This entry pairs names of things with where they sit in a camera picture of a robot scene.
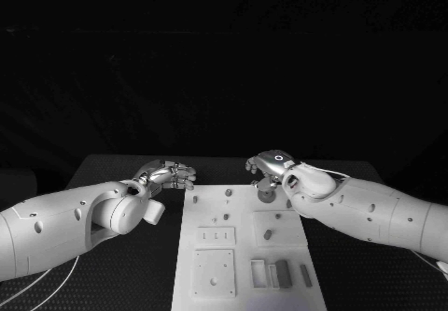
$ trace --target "table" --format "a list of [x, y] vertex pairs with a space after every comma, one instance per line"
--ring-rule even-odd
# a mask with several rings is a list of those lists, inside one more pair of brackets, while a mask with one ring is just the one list
[[[243, 185], [262, 175], [245, 170], [240, 157], [91, 155], [67, 189], [132, 177], [154, 159], [178, 161], [197, 170], [197, 185]], [[304, 160], [315, 167], [381, 183], [364, 161]], [[183, 190], [163, 190], [165, 205], [158, 225], [144, 221], [80, 256], [73, 274], [39, 310], [170, 310], [181, 225]], [[302, 218], [314, 269], [328, 311], [448, 310], [448, 282], [405, 249], [363, 242]], [[56, 267], [3, 310], [30, 310], [50, 295], [72, 268]], [[40, 273], [6, 281], [0, 301], [17, 293]]]

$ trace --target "white cable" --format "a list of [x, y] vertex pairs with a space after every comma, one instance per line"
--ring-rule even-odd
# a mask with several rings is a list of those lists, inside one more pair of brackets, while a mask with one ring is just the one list
[[20, 296], [30, 289], [30, 287], [42, 280], [42, 278], [50, 271], [52, 269], [49, 269], [44, 274], [3, 303], [0, 303], [0, 307], [4, 306], [17, 296]]
[[422, 260], [433, 269], [436, 269], [438, 271], [441, 271], [442, 274], [446, 274], [446, 275], [448, 275], [448, 273], [446, 273], [442, 269], [439, 269], [438, 267], [435, 267], [435, 265], [432, 265], [432, 263], [429, 263], [429, 262], [422, 258], [420, 254], [418, 254], [413, 250], [410, 250], [410, 252], [413, 252], [413, 254], [416, 254], [416, 256], [420, 258], [420, 260]]
[[315, 170], [321, 170], [322, 172], [334, 173], [334, 174], [341, 175], [341, 176], [344, 176], [344, 177], [350, 177], [348, 175], [341, 174], [341, 173], [338, 173], [338, 172], [334, 172], [334, 171], [331, 171], [331, 170], [322, 170], [321, 168], [317, 168], [317, 167], [314, 167], [312, 165], [305, 164], [304, 162], [301, 162], [301, 164], [304, 164], [305, 166], [314, 168]]
[[31, 311], [34, 311], [34, 310], [40, 307], [40, 305], [44, 304], [44, 302], [47, 302], [47, 300], [49, 300], [49, 299], [53, 297], [53, 295], [57, 293], [57, 290], [62, 288], [65, 282], [67, 281], [67, 278], [69, 278], [70, 275], [72, 275], [72, 272], [73, 272], [75, 267], [76, 267], [78, 259], [79, 259], [79, 256], [76, 257], [75, 264], [73, 264], [72, 270], [70, 270], [70, 272], [69, 272], [69, 274], [67, 274], [67, 277], [65, 278], [65, 280], [63, 280], [62, 284], [59, 285], [57, 289], [53, 291], [53, 294], [40, 302], [39, 306], [34, 307], [34, 309], [33, 309]]

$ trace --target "robotic hand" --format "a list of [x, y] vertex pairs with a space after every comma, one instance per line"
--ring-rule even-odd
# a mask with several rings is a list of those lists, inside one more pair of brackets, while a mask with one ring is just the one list
[[193, 189], [196, 171], [155, 160], [129, 180], [37, 196], [0, 213], [0, 282], [59, 266], [164, 211], [163, 188]]
[[302, 217], [315, 218], [363, 241], [410, 249], [448, 262], [446, 206], [304, 162], [295, 164], [281, 150], [259, 153], [246, 161], [245, 168], [253, 174], [260, 169], [265, 178], [252, 185], [265, 193], [282, 183], [292, 208]]

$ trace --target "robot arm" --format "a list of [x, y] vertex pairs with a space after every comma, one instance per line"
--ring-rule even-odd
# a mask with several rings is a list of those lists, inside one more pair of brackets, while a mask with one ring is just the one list
[[262, 184], [258, 188], [269, 192], [275, 187], [266, 185], [275, 180], [282, 182], [292, 208], [302, 217], [315, 218], [366, 242], [410, 249], [448, 262], [446, 206], [347, 175], [331, 178], [328, 171], [305, 163], [297, 165], [279, 150], [262, 152], [248, 160], [246, 169], [255, 172], [258, 168], [266, 177], [252, 184]]
[[193, 189], [196, 171], [152, 161], [121, 182], [37, 196], [0, 213], [0, 282], [42, 272], [127, 234], [164, 211], [152, 197], [163, 188]]

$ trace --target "black background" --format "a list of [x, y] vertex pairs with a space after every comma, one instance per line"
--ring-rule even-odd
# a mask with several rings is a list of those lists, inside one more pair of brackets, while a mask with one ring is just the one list
[[446, 4], [3, 10], [0, 165], [62, 190], [89, 154], [366, 160], [446, 197]]

